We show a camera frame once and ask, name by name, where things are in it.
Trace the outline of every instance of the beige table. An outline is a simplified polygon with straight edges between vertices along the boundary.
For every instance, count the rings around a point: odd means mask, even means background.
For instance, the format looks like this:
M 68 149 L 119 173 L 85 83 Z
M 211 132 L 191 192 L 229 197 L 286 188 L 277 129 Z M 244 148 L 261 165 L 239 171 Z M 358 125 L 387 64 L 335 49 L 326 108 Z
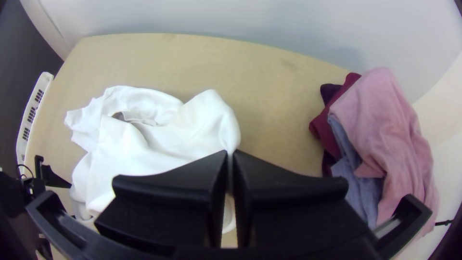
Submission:
M 216 89 L 239 121 L 239 149 L 310 176 L 321 175 L 322 148 L 308 131 L 324 105 L 319 87 L 342 84 L 348 71 L 308 56 L 235 41 L 178 34 L 122 34 L 83 39 L 42 99 L 26 154 L 71 182 L 85 151 L 70 141 L 66 111 L 86 106 L 113 85 L 153 88 L 187 102 Z M 54 189 L 66 209 L 67 190 Z M 224 246 L 235 245 L 233 234 Z

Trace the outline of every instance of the folded clothing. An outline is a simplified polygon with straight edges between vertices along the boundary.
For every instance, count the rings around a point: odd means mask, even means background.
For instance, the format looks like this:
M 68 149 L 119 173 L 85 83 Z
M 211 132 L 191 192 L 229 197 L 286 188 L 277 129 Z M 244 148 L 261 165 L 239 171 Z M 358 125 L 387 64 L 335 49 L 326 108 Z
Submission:
M 113 177 L 159 174 L 221 150 L 232 154 L 241 138 L 233 110 L 214 90 L 183 104 L 159 91 L 115 86 L 67 112 L 64 123 L 88 152 L 72 173 L 71 189 L 87 218 L 114 199 Z
M 350 143 L 342 125 L 329 115 L 327 121 L 332 127 L 342 158 L 331 167 L 333 177 L 343 177 L 348 181 L 345 200 L 356 213 L 367 222 L 369 228 L 377 225 L 378 204 L 382 197 L 383 178 L 358 178 L 354 170 L 362 160 Z
M 385 178 L 377 224 L 392 216 L 402 197 L 412 194 L 433 211 L 420 236 L 432 231 L 438 192 L 430 146 L 392 72 L 386 68 L 367 72 L 330 107 L 330 113 L 363 160 L 354 174 Z
M 356 80 L 358 80 L 361 75 L 356 73 L 349 73 L 346 76 L 345 83 L 343 86 L 337 91 L 334 96 L 331 98 L 329 103 L 326 107 L 321 111 L 321 113 L 315 117 L 309 124 L 309 131 L 321 141 L 322 146 L 324 149 L 332 155 L 335 160 L 339 160 L 340 150 L 338 149 L 337 142 L 335 141 L 334 134 L 332 133 L 331 126 L 327 122 L 327 114 L 329 113 L 329 109 L 331 105 L 343 94 L 345 93 L 351 85 L 353 85 Z

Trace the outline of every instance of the black plastic bracket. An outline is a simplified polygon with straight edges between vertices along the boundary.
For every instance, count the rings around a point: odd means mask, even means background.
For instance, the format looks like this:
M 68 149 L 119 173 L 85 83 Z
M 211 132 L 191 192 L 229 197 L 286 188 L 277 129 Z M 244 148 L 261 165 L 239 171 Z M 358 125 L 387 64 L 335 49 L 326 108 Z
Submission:
M 42 180 L 45 183 L 45 186 L 70 189 L 72 185 L 56 175 L 56 173 L 52 171 L 50 165 L 42 164 L 43 161 L 43 157 L 39 155 L 35 156 L 36 178 Z

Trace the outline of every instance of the light purple cloth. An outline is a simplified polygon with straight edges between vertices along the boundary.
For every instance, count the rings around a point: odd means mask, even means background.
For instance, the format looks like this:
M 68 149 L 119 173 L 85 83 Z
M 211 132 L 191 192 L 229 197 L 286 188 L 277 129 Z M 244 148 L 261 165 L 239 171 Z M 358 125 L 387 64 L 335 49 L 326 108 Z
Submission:
M 348 140 L 347 133 L 342 125 L 330 115 L 327 122 L 332 127 L 335 139 L 342 158 L 331 167 L 333 177 L 343 177 L 348 182 L 348 192 L 345 200 L 356 211 L 356 213 L 367 222 L 369 228 L 377 225 L 377 212 L 380 198 L 382 197 L 382 178 L 358 178 L 354 170 L 361 164 L 362 160 L 355 148 Z
M 377 224 L 412 194 L 433 211 L 418 236 L 432 231 L 439 208 L 432 153 L 393 73 L 387 68 L 367 72 L 330 107 L 330 114 L 363 160 L 356 177 L 385 178 Z

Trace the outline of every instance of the white cloth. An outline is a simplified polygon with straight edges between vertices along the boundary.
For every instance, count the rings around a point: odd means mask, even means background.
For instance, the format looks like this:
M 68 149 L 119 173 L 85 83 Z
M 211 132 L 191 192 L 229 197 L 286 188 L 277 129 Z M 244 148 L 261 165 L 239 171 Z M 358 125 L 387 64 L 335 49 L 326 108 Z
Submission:
M 114 86 L 68 111 L 64 123 L 88 152 L 72 173 L 71 198 L 85 203 L 83 219 L 114 199 L 117 175 L 159 174 L 221 150 L 232 154 L 241 140 L 233 110 L 214 90 L 183 104 L 159 91 Z

